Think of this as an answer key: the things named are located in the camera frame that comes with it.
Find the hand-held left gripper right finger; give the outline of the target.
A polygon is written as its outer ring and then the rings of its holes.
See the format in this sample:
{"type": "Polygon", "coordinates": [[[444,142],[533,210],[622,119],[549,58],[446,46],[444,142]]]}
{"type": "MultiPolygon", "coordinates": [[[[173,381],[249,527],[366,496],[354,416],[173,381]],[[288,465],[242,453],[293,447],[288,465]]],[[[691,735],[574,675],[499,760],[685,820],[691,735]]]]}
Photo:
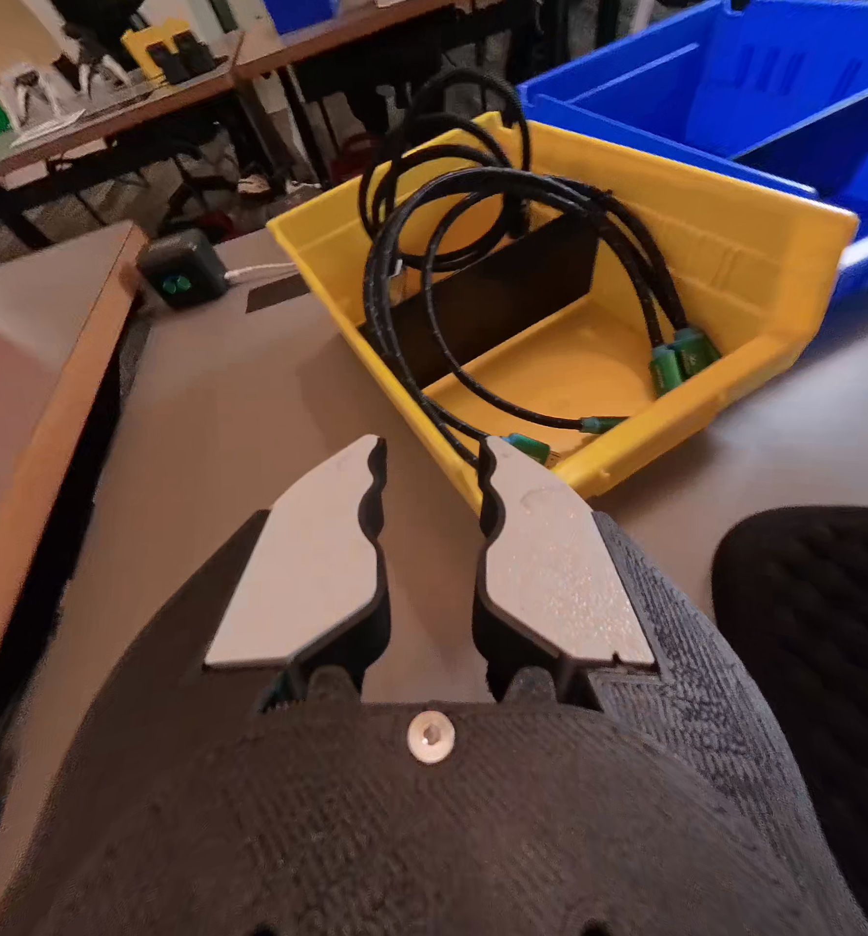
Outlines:
{"type": "Polygon", "coordinates": [[[473,641],[487,685],[505,696],[537,667],[557,696],[588,670],[656,673],[659,664],[596,513],[557,474],[498,436],[480,445],[473,641]]]}

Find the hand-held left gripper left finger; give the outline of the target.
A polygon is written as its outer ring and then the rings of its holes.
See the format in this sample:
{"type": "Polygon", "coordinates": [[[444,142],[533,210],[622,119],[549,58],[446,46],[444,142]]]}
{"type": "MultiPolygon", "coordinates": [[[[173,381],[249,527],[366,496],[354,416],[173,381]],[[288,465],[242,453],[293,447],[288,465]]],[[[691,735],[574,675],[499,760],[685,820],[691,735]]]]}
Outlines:
{"type": "Polygon", "coordinates": [[[391,636],[379,537],[387,446],[366,434],[276,499],[208,645],[214,670],[272,668],[305,692],[322,667],[362,691],[391,636]]]}

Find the yellow plastic bin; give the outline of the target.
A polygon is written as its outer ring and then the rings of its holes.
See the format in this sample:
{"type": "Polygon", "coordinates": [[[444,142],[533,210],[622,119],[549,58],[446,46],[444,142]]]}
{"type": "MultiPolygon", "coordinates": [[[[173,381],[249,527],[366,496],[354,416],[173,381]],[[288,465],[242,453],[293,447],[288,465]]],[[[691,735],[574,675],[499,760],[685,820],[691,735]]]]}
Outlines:
{"type": "MultiPolygon", "coordinates": [[[[657,399],[651,351],[630,277],[609,246],[592,282],[542,324],[473,358],[472,373],[518,404],[555,415],[626,415],[603,441],[564,430],[535,438],[561,456],[557,474],[597,496],[704,430],[726,408],[788,370],[817,333],[854,236],[856,216],[608,141],[529,122],[533,168],[611,191],[651,232],[685,312],[721,361],[657,399]]],[[[370,237],[353,179],[268,222],[336,329],[464,501],[478,513],[474,468],[412,402],[359,333],[370,237]]]]}

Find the blue plastic bin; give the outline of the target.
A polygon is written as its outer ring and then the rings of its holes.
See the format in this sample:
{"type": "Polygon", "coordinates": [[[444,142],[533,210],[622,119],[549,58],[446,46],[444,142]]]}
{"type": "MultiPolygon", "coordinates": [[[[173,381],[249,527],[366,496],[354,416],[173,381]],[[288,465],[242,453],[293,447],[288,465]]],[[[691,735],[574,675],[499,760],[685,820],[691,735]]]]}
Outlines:
{"type": "Polygon", "coordinates": [[[264,9],[280,35],[319,25],[336,16],[339,1],[264,0],[264,9]]]}
{"type": "Polygon", "coordinates": [[[855,214],[868,291],[868,2],[705,2],[518,88],[539,123],[855,214]]]}

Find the black quilted cushion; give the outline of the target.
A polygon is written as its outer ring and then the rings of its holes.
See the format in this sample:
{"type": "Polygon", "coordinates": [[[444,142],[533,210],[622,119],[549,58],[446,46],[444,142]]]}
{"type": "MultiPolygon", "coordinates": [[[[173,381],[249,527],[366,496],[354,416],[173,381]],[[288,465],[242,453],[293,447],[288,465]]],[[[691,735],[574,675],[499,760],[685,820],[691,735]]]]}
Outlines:
{"type": "Polygon", "coordinates": [[[868,507],[784,507],[727,532],[721,634],[767,698],[868,917],[868,507]]]}

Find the black bin divider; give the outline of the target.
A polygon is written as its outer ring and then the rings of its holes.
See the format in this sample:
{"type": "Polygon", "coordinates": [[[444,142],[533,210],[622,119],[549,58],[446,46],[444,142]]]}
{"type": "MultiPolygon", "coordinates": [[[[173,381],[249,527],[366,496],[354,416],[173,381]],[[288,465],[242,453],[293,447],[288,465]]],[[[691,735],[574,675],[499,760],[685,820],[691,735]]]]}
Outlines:
{"type": "Polygon", "coordinates": [[[592,287],[599,237],[561,216],[467,269],[435,282],[435,311],[446,345],[467,365],[592,287]]]}

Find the black box green buttons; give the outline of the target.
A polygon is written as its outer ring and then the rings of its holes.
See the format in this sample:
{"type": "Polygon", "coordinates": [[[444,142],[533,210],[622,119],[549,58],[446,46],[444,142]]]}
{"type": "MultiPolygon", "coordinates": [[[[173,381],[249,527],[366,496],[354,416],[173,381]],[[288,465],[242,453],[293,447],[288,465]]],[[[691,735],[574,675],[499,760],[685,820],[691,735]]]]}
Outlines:
{"type": "Polygon", "coordinates": [[[136,270],[175,312],[222,298],[230,289],[227,267],[199,228],[147,243],[136,257],[136,270]]]}

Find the yellow holder black blocks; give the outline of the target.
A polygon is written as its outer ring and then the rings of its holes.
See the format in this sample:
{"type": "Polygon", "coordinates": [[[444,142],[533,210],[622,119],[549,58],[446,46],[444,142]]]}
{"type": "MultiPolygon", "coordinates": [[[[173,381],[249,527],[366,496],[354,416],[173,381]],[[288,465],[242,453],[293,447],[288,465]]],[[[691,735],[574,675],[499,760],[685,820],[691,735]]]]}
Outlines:
{"type": "Polygon", "coordinates": [[[121,43],[144,80],[155,86],[179,85],[213,72],[219,65],[186,19],[167,18],[159,25],[128,29],[121,43]]]}

